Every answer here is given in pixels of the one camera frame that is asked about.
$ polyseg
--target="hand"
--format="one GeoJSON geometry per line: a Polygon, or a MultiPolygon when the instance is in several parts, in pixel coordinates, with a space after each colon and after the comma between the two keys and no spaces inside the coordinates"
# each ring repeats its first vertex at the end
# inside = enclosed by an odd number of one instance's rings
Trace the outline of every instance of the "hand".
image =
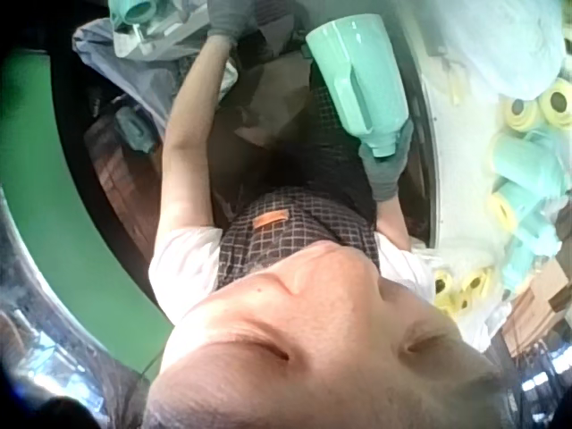
{"type": "Polygon", "coordinates": [[[236,45],[254,16],[254,0],[208,0],[211,29],[208,36],[225,36],[236,45]]]}
{"type": "Polygon", "coordinates": [[[367,179],[372,187],[374,200],[378,203],[388,201],[398,193],[398,180],[408,164],[409,148],[413,137],[413,122],[408,119],[401,128],[394,155],[376,158],[372,149],[362,143],[359,157],[364,163],[367,179]]]}

